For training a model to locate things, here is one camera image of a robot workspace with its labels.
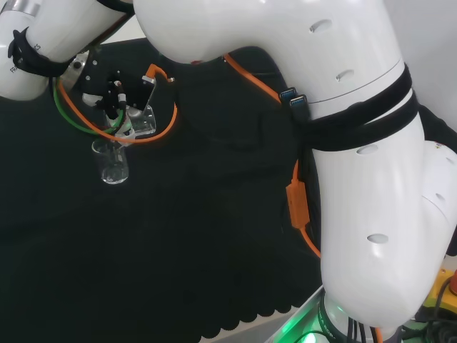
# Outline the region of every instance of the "white wall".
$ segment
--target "white wall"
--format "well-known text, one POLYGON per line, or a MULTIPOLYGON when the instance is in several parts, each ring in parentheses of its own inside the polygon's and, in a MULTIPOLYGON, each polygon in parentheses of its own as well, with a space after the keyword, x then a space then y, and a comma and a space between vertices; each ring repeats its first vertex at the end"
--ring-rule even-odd
POLYGON ((419 101, 457 131, 457 1, 384 1, 419 101))
POLYGON ((116 32, 110 39, 106 40, 105 43, 114 43, 115 41, 127 41, 129 39, 144 38, 144 33, 141 30, 136 16, 127 21, 127 23, 116 32))

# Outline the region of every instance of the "red button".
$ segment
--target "red button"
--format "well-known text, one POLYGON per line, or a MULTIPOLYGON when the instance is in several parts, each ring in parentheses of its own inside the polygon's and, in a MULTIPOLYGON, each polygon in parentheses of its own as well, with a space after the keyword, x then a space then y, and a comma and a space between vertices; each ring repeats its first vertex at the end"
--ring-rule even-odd
POLYGON ((454 294, 457 295, 457 271, 454 273, 451 279, 451 283, 449 284, 449 290, 454 294))

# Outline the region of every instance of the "orange cable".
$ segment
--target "orange cable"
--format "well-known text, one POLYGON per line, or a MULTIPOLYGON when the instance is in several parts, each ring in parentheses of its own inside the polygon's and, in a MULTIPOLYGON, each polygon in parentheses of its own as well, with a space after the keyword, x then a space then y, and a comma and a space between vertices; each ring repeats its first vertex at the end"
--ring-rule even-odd
POLYGON ((224 58, 230 64, 233 69, 235 69, 238 73, 240 73, 242 76, 244 76, 246 79, 248 79, 250 82, 255 84, 258 88, 260 88, 262 91, 266 92, 269 96, 271 96, 273 99, 275 99, 277 102, 281 103, 281 100, 279 99, 278 93, 276 93, 273 89, 268 87, 266 84, 264 84, 262 81, 257 79, 254 75, 249 73, 249 71, 245 70, 242 66, 240 66, 229 54, 225 54, 224 58))
POLYGON ((376 338, 378 340, 378 343, 383 343, 383 334, 381 333, 381 329, 376 327, 375 331, 376 331, 376 338))
MULTIPOLYGON (((239 74, 244 76, 246 79, 248 79, 250 82, 255 84, 258 88, 266 92, 269 96, 274 98, 277 102, 281 103, 281 100, 279 99, 278 93, 276 93, 273 89, 268 87, 266 84, 264 84, 262 81, 257 79, 254 75, 249 73, 247 70, 245 70, 242 66, 240 66, 229 54, 224 55, 225 60, 230 64, 239 74)), ((295 164, 295 167, 293 168, 293 176, 292 176, 292 183, 298 182, 298 161, 295 164)), ((305 227, 300 227, 300 232, 305 239, 305 242, 307 243, 308 247, 314 252, 314 254, 317 255, 318 258, 321 258, 321 252, 319 249, 316 248, 316 246, 313 244, 311 239, 308 236, 308 232, 306 232, 305 227)))
POLYGON ((316 254, 316 256, 318 258, 321 258, 321 252, 313 244, 313 242, 311 241, 311 238, 309 238, 308 232, 306 232, 306 228, 305 227, 301 227, 300 228, 300 232, 301 232, 301 235, 303 236, 303 238, 305 239, 309 249, 311 249, 313 251, 313 253, 316 254))
POLYGON ((146 76, 153 79, 156 77, 156 74, 159 73, 160 75, 162 75, 165 79, 168 80, 168 75, 166 74, 166 72, 160 68, 159 66, 155 65, 155 64, 151 64, 148 68, 148 71, 146 72, 146 76))
MULTIPOLYGON (((156 67, 156 71, 159 72, 160 74, 163 73, 164 76, 166 78, 168 78, 166 76, 165 72, 162 69, 156 67)), ((145 139, 120 138, 120 137, 116 137, 116 136, 112 136, 110 134, 107 134, 106 132, 103 132, 98 127, 93 125, 89 120, 87 120, 86 117, 73 104, 72 100, 70 99, 70 97, 66 93, 64 85, 62 84, 61 80, 59 80, 58 88, 59 88, 59 91, 60 91, 61 95, 64 97, 66 103, 70 106, 70 108, 78 116, 78 118, 80 118, 80 120, 82 120, 82 122, 85 123, 85 125, 87 125, 90 129, 94 130, 97 134, 100 134, 101 136, 103 136, 103 137, 105 137, 107 139, 110 139, 112 141, 119 141, 121 143, 131 143, 131 144, 145 144, 145 143, 150 143, 152 141, 156 141, 156 140, 162 138, 163 136, 165 136, 166 134, 168 134, 168 132, 171 130, 171 128, 173 127, 174 123, 176 122, 176 118, 178 116, 178 107, 176 106, 176 104, 174 104, 174 112, 173 112, 173 117, 171 118, 170 124, 166 127, 166 129, 163 132, 161 132, 157 136, 150 137, 150 138, 145 138, 145 139)))

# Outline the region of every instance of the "cable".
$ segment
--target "cable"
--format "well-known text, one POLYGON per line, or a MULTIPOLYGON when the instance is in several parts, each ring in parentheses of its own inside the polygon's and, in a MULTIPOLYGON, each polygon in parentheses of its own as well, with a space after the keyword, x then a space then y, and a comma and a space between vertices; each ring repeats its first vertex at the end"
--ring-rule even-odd
POLYGON ((375 331, 375 336, 376 336, 376 339, 378 340, 378 343, 383 343, 383 334, 381 332, 381 329, 379 329, 378 327, 374 329, 375 331))
POLYGON ((316 248, 316 246, 313 244, 313 242, 309 238, 308 232, 306 232, 306 228, 305 227, 301 227, 300 228, 300 232, 301 232, 303 238, 305 239, 308 247, 314 252, 314 254, 316 254, 316 256, 318 258, 321 258, 321 252, 319 251, 319 249, 316 248))
POLYGON ((58 80, 57 82, 58 82, 58 88, 59 88, 61 95, 64 97, 66 103, 70 106, 71 110, 78 116, 78 118, 80 118, 80 120, 82 120, 82 122, 85 123, 85 125, 87 125, 90 129, 94 130, 97 134, 100 134, 101 136, 103 136, 107 139, 110 139, 112 141, 118 141, 121 143, 130 143, 130 144, 145 144, 145 143, 149 143, 152 141, 156 141, 156 140, 162 138, 163 136, 165 136, 166 134, 168 134, 168 132, 171 130, 171 128, 175 124, 176 118, 178 116, 178 107, 176 106, 176 104, 174 104, 174 112, 173 112, 173 117, 171 118, 170 124, 166 127, 166 129, 163 132, 161 132, 157 136, 153 136, 153 137, 145 138, 145 139, 119 138, 119 137, 107 134, 106 132, 104 132, 104 131, 100 130, 99 128, 97 128, 96 126, 94 126, 89 120, 87 120, 86 117, 76 108, 76 106, 73 104, 73 102, 69 98, 68 94, 65 91, 64 85, 62 84, 62 81, 58 80))
MULTIPOLYGON (((240 75, 248 79, 250 82, 255 84, 258 88, 266 92, 269 96, 271 96, 273 99, 275 99, 278 103, 281 103, 281 100, 279 99, 278 93, 276 93, 272 88, 268 87, 266 84, 264 84, 262 81, 254 77, 252 74, 250 74, 247 70, 245 70, 242 66, 240 66, 231 56, 230 54, 225 54, 224 55, 225 60, 227 61, 228 64, 230 64, 240 75)), ((298 166, 299 162, 297 161, 295 164, 295 167, 293 168, 293 176, 292 176, 292 182, 297 182, 298 181, 298 166)), ((311 239, 308 236, 308 233, 306 232, 305 227, 300 227, 300 232, 303 235, 303 238, 305 239, 307 245, 310 247, 310 249, 314 252, 314 254, 317 255, 317 257, 321 258, 321 252, 319 249, 316 248, 316 246, 313 244, 311 239)))
POLYGON ((254 77, 251 73, 249 73, 247 70, 245 70, 242 66, 240 66, 229 54, 224 55, 225 60, 230 64, 239 74, 241 74, 243 77, 248 79, 250 82, 255 84, 258 88, 260 88, 262 91, 266 92, 269 96, 271 96, 273 99, 275 99, 278 103, 281 103, 281 100, 279 99, 279 95, 277 92, 275 92, 273 89, 268 87, 266 84, 264 84, 262 81, 254 77))
POLYGON ((362 343, 366 343, 366 336, 365 336, 365 327, 362 323, 358 323, 358 328, 360 329, 360 338, 362 343))
POLYGON ((346 335, 346 343, 351 343, 351 341, 352 341, 352 329, 353 329, 353 319, 349 317, 348 334, 346 335))
POLYGON ((303 339, 304 337, 308 336, 309 334, 321 334, 322 336, 324 336, 325 338, 327 338, 327 340, 329 342, 333 342, 335 339, 330 336, 329 334, 324 334, 323 332, 320 332, 320 331, 310 331, 310 332, 307 332, 305 334, 302 334, 294 343, 298 343, 300 342, 300 339, 303 339))
POLYGON ((438 319, 438 313, 440 310, 441 302, 443 301, 443 295, 448 288, 449 284, 451 283, 452 277, 449 277, 441 286, 440 292, 438 293, 438 297, 436 298, 435 308, 433 309, 433 320, 438 319))
POLYGON ((357 342, 357 321, 354 320, 354 341, 357 342))
MULTIPOLYGON (((97 132, 95 132, 94 130, 90 130, 90 129, 87 129, 86 127, 83 127, 77 123, 75 123, 69 116, 68 114, 65 112, 64 108, 62 107, 61 105, 61 102, 59 100, 59 96, 57 94, 57 89, 56 89, 56 86, 53 85, 52 86, 53 88, 53 97, 54 97, 54 102, 56 104, 56 107, 57 109, 59 110, 59 113, 62 115, 62 117, 67 120, 68 123, 70 123, 70 125, 72 125, 73 127, 75 127, 76 129, 82 131, 82 132, 85 132, 87 134, 94 134, 94 135, 98 135, 97 132)), ((110 129, 106 130, 105 132, 106 133, 111 133, 113 132, 114 130, 116 130, 118 128, 118 126, 121 124, 122 122, 122 118, 124 117, 124 112, 121 111, 120 115, 119 115, 119 118, 117 120, 117 122, 114 124, 113 127, 111 127, 110 129)))
POLYGON ((97 46, 103 43, 104 41, 110 39, 117 31, 121 29, 121 27, 129 21, 132 16, 130 14, 126 14, 122 16, 118 21, 116 21, 111 27, 109 27, 104 33, 100 36, 96 37, 89 46, 97 46))
POLYGON ((382 342, 379 342, 378 335, 376 334, 376 330, 374 329, 374 327, 370 327, 370 331, 371 331, 371 336, 373 337, 373 343, 382 343, 382 342))

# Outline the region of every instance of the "green cable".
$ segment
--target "green cable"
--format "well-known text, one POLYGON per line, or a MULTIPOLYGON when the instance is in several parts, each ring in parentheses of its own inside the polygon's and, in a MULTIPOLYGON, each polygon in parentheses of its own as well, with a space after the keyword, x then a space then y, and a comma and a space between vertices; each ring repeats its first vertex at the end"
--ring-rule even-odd
MULTIPOLYGON (((59 110, 60 114, 62 115, 62 117, 67 120, 68 123, 70 123, 72 126, 74 126, 75 128, 77 128, 78 130, 82 131, 82 132, 86 132, 87 134, 94 134, 94 135, 98 135, 98 133, 96 133, 95 131, 93 130, 90 130, 90 129, 87 129, 86 127, 83 127, 81 125, 78 125, 77 123, 75 123, 69 116, 68 114, 65 112, 64 108, 62 107, 61 105, 61 102, 59 100, 59 96, 57 95, 57 88, 56 88, 56 85, 54 84, 53 85, 53 89, 54 89, 54 102, 56 103, 56 107, 57 109, 59 110)), ((121 110, 121 113, 119 115, 119 118, 117 119, 117 122, 114 124, 113 127, 111 127, 110 129, 107 129, 106 132, 107 134, 110 134, 111 132, 113 132, 114 130, 116 130, 118 128, 119 125, 121 125, 121 122, 124 118, 124 110, 121 110)))

